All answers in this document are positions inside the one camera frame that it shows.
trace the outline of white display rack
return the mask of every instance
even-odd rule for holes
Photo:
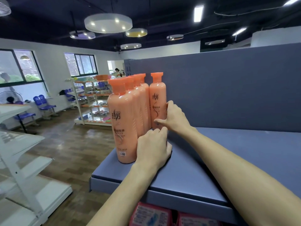
[[[101,102],[107,102],[107,98],[99,99],[98,97],[108,97],[110,93],[102,92],[89,94],[88,91],[91,86],[87,87],[86,83],[92,84],[92,88],[96,88],[98,82],[107,82],[107,80],[91,80],[91,81],[78,81],[74,80],[72,82],[72,92],[68,92],[68,94],[74,95],[76,101],[71,103],[71,105],[76,106],[79,110],[79,117],[74,119],[76,124],[92,124],[92,125],[101,125],[101,126],[112,126],[111,120],[108,119],[108,116],[96,116],[93,114],[93,109],[98,110],[108,110],[107,104],[103,105]],[[84,89],[76,89],[75,83],[83,84]],[[78,99],[80,96],[86,96],[87,102],[86,104],[80,105],[78,103]],[[81,108],[86,108],[90,110],[89,114],[83,114]]]
[[[0,105],[0,122],[29,108]],[[0,131],[0,226],[40,226],[72,193],[69,184],[38,175],[51,158],[26,153],[43,139]]]

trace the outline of black ceiling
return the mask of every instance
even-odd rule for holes
[[[0,17],[0,37],[42,43],[118,51],[119,45],[141,43],[142,48],[201,40],[201,48],[211,48],[205,42],[226,39],[214,48],[235,42],[232,34],[243,26],[248,29],[237,41],[252,36],[258,30],[301,25],[301,1],[287,7],[287,0],[8,0],[12,14]],[[202,21],[193,22],[194,7],[204,4]],[[241,14],[221,16],[222,14]],[[128,38],[124,33],[98,34],[92,40],[69,37],[74,31],[85,30],[84,19],[96,13],[120,13],[133,20],[133,28],[145,28],[148,35]],[[179,41],[167,41],[172,34],[185,34]]]

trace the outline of pink package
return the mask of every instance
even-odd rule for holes
[[[217,220],[178,212],[176,226],[222,226],[222,224]]]
[[[171,210],[139,202],[129,226],[171,226]]]

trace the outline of orange bottle cap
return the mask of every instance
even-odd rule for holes
[[[108,83],[112,86],[112,91],[114,94],[123,95],[126,93],[126,88],[124,85],[125,78],[113,78],[108,79]]]
[[[153,83],[162,81],[163,72],[151,73],[150,75],[153,77]]]
[[[130,77],[134,80],[134,86],[140,86],[141,85],[140,84],[141,80],[140,80],[140,77],[138,75],[130,75],[128,77]]]
[[[136,74],[136,75],[140,76],[141,83],[145,83],[144,78],[146,74]]]
[[[126,89],[133,89],[134,88],[134,79],[130,77],[124,78],[124,85]]]

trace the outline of orange bottle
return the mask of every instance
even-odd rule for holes
[[[108,106],[118,160],[121,163],[132,163],[137,158],[138,136],[133,113],[133,96],[126,93],[124,79],[108,79],[113,91],[108,98]]]
[[[167,118],[166,85],[162,82],[163,72],[151,73],[153,83],[150,85],[150,113],[152,127],[161,130],[162,125],[154,123],[154,119],[165,120]]]
[[[151,125],[151,107],[150,107],[150,89],[147,83],[144,82],[144,78],[146,76],[146,74],[137,74],[138,76],[140,76],[140,83],[141,86],[143,86],[145,88],[145,101],[146,101],[146,107],[147,107],[147,111],[148,111],[148,129],[152,128]]]
[[[138,75],[131,75],[129,76],[130,78],[133,78],[134,80],[134,88],[139,91],[140,94],[140,108],[141,108],[141,114],[142,114],[142,120],[143,120],[143,129],[144,129],[144,134],[149,130],[148,129],[148,110],[146,106],[146,91],[143,86],[140,84],[140,77]]]
[[[143,117],[142,113],[140,112],[140,92],[137,89],[134,89],[134,79],[125,77],[124,84],[126,87],[126,92],[133,96],[133,110],[135,116],[135,123],[138,137],[144,135],[143,129]]]

